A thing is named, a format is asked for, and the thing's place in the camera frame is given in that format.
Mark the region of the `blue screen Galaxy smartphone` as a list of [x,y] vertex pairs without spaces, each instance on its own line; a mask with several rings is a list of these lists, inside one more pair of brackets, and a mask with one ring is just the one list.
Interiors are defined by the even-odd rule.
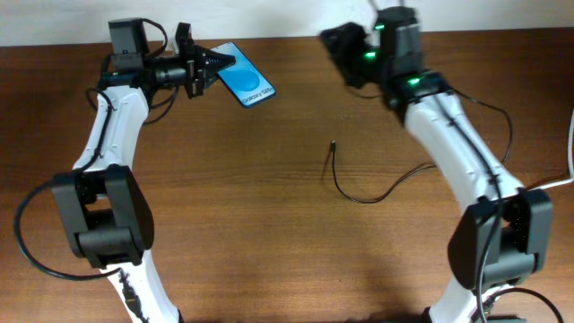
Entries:
[[276,95],[276,89],[235,43],[221,44],[212,48],[212,51],[235,58],[234,65],[217,74],[243,108],[250,109]]

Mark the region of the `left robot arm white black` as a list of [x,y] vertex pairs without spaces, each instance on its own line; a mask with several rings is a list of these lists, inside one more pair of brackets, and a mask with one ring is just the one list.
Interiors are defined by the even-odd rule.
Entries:
[[136,143],[157,91],[201,96],[236,59],[196,45],[183,22],[174,55],[151,51],[145,22],[109,22],[113,51],[106,62],[114,69],[101,69],[90,138],[72,171],[54,177],[52,192],[71,250],[110,280],[131,320],[180,322],[152,259],[152,211],[132,172]]

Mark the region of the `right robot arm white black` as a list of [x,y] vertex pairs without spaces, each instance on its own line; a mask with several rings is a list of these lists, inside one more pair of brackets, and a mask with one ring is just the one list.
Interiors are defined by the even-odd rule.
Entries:
[[377,13],[370,31],[347,22],[320,41],[346,85],[376,84],[384,104],[432,158],[461,218],[448,243],[452,279],[423,314],[426,322],[488,322],[499,297],[522,292],[544,267],[553,207],[541,189],[511,175],[477,134],[455,89],[427,68],[416,12]]

